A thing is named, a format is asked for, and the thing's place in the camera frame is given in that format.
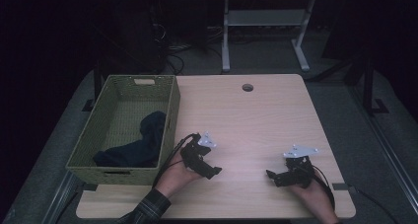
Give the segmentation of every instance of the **sleeve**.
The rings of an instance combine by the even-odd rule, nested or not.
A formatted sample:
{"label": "sleeve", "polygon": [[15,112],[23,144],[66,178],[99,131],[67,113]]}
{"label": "sleeve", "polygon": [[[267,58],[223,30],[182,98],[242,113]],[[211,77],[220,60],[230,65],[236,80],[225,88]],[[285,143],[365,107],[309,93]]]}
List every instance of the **sleeve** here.
{"label": "sleeve", "polygon": [[172,204],[164,195],[152,189],[132,212],[118,219],[116,223],[157,223],[170,205]]}

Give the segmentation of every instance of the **wooden table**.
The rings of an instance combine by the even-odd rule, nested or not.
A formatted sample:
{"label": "wooden table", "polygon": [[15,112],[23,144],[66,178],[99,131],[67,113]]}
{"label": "wooden table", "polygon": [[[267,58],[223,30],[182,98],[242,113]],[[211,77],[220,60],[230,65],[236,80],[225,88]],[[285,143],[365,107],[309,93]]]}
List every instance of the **wooden table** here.
{"label": "wooden table", "polygon": [[[171,198],[163,218],[311,217],[265,170],[286,172],[283,153],[293,144],[319,149],[311,156],[331,184],[344,183],[314,105],[299,75],[177,77],[181,93],[175,141],[209,131],[218,144],[205,156],[223,168],[208,181],[190,184]],[[243,84],[251,84],[245,92]],[[117,218],[131,211],[150,187],[100,185],[83,192],[81,218]],[[355,207],[347,190],[333,191],[336,213],[347,218]]]}

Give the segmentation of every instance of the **person's right hand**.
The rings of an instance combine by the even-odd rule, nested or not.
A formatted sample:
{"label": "person's right hand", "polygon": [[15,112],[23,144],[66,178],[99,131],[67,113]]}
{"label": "person's right hand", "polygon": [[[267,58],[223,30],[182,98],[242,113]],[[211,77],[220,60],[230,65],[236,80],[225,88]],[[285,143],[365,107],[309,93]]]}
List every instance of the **person's right hand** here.
{"label": "person's right hand", "polygon": [[[320,178],[320,175],[315,171],[315,175]],[[326,195],[323,187],[316,181],[312,180],[307,188],[302,188],[299,185],[289,186],[289,190],[294,193],[305,205],[305,207],[323,224],[338,223],[331,201]]]}

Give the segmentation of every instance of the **woven basket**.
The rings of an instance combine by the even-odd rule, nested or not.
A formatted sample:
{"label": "woven basket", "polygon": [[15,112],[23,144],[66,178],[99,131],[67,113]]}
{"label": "woven basket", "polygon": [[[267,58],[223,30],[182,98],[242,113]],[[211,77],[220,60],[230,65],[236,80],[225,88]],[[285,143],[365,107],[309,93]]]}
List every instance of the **woven basket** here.
{"label": "woven basket", "polygon": [[[174,148],[179,101],[175,76],[108,76],[66,168],[88,184],[151,185]],[[167,115],[157,167],[96,166],[98,151],[141,139],[140,123],[155,111]]]}

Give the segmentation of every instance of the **round hole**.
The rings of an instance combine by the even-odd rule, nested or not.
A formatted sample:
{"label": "round hole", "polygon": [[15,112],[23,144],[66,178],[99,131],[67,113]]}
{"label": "round hole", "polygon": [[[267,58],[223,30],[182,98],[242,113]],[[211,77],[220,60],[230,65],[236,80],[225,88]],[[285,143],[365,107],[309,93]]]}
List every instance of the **round hole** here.
{"label": "round hole", "polygon": [[244,84],[243,85],[243,90],[246,92],[251,92],[252,90],[254,90],[254,87],[250,84]]}

